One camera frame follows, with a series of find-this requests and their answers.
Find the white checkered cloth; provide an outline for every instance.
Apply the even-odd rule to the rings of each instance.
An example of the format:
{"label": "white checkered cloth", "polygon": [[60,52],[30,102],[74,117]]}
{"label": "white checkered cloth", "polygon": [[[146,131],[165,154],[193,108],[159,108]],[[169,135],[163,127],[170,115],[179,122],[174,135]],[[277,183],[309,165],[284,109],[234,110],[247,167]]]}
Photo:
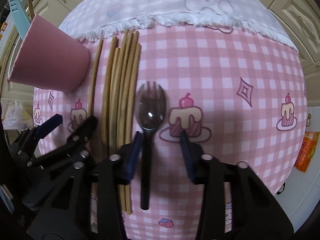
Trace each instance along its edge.
{"label": "white checkered cloth", "polygon": [[60,29],[76,39],[97,41],[125,29],[150,28],[155,23],[241,28],[296,49],[258,0],[84,0]]}

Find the bear face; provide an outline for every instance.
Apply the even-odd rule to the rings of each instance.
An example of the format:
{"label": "bear face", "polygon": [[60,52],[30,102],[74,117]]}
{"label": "bear face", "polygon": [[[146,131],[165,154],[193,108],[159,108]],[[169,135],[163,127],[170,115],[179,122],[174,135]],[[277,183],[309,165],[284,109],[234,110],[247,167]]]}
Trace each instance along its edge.
{"label": "bear face", "polygon": [[212,12],[219,15],[233,13],[232,4],[228,0],[184,0],[185,7],[192,12]]}

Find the tablecloth fringe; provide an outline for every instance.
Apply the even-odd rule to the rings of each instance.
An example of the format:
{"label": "tablecloth fringe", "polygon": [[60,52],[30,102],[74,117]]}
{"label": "tablecloth fringe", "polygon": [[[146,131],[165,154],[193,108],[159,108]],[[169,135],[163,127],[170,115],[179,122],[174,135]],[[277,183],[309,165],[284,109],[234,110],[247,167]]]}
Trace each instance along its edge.
{"label": "tablecloth fringe", "polygon": [[232,27],[239,28],[252,33],[260,33],[261,35],[285,44],[296,51],[298,51],[295,44],[285,35],[262,26],[254,21],[240,16],[217,15],[208,12],[188,13],[188,12],[174,12],[162,15],[143,15],[131,19],[126,19],[121,22],[103,25],[93,30],[89,30],[81,34],[71,35],[80,41],[87,39],[89,41],[97,41],[100,38],[109,38],[117,35],[119,32],[124,32],[126,29],[146,29],[153,28],[156,24],[163,26],[179,26],[183,24],[190,24],[195,27]]}

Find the orange package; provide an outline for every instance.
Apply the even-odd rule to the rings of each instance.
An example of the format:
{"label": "orange package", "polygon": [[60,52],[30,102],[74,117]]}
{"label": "orange package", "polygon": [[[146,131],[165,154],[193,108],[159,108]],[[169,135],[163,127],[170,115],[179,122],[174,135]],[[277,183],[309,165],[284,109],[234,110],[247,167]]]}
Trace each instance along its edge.
{"label": "orange package", "polygon": [[316,145],[318,142],[320,132],[305,132],[300,152],[298,154],[294,166],[299,170],[306,172],[311,158],[315,154]]}

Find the light blue utensil handle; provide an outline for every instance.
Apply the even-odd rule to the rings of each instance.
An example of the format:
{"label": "light blue utensil handle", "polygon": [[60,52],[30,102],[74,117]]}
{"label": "light blue utensil handle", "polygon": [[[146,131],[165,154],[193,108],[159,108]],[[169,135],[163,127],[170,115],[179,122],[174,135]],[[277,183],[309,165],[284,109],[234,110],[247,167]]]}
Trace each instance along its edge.
{"label": "light blue utensil handle", "polygon": [[30,27],[31,21],[26,14],[20,0],[9,0],[10,11],[13,16],[14,24],[17,27],[18,33],[23,40]]}

